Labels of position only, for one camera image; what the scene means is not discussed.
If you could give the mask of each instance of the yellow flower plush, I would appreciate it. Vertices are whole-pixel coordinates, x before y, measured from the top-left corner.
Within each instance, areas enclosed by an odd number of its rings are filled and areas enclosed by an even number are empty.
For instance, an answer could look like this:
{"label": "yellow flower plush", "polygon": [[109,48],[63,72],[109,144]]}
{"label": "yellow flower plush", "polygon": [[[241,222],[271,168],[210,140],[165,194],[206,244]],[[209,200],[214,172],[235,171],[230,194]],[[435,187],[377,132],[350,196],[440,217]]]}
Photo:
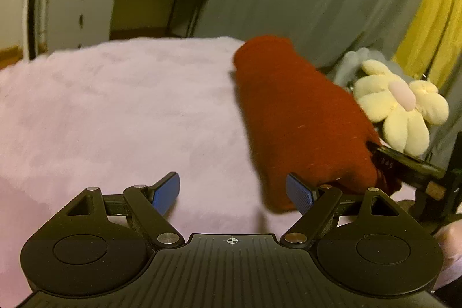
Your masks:
{"label": "yellow flower plush", "polygon": [[408,85],[377,60],[366,60],[361,68],[368,76],[354,84],[353,95],[371,122],[384,120],[385,142],[410,156],[425,152],[430,142],[425,120],[441,125],[449,116],[438,88],[423,80]]}

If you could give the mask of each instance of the metal screw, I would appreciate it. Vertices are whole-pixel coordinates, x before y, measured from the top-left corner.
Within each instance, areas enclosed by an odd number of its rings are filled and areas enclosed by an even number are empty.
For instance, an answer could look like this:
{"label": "metal screw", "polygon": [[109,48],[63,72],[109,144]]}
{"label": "metal screw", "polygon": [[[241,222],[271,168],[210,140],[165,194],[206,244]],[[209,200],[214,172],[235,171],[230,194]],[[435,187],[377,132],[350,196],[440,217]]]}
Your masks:
{"label": "metal screw", "polygon": [[172,232],[165,232],[157,237],[157,241],[162,244],[175,244],[179,240],[180,237]]}
{"label": "metal screw", "polygon": [[291,243],[291,244],[303,244],[308,240],[306,235],[302,234],[300,232],[288,233],[288,234],[284,235],[284,239],[286,239],[286,241]]}

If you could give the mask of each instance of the pink bedspread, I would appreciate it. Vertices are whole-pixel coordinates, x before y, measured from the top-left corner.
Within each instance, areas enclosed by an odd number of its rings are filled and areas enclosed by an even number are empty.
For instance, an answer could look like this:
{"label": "pink bedspread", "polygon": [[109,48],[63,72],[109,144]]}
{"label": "pink bedspread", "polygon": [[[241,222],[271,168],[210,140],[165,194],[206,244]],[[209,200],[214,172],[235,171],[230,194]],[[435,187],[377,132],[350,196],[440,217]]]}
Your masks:
{"label": "pink bedspread", "polygon": [[[300,215],[262,203],[234,94],[242,42],[135,39],[39,57],[0,71],[0,306],[31,292],[26,240],[88,186],[104,194],[170,171],[169,218],[193,232],[275,233]],[[412,198],[412,191],[399,193]]]}

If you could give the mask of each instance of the folded red cloth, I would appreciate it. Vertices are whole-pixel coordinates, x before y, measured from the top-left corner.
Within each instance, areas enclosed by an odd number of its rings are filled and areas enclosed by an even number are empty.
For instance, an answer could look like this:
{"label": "folded red cloth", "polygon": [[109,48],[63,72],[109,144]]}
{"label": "folded red cloth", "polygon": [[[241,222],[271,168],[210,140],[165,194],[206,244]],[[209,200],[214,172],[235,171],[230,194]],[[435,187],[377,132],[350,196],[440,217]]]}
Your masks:
{"label": "folded red cloth", "polygon": [[257,37],[234,57],[239,101],[267,196],[278,210],[294,205],[286,176],[294,172],[311,185],[334,182],[348,192],[388,184],[371,161],[366,142],[377,132],[353,97],[295,53],[290,40]]}

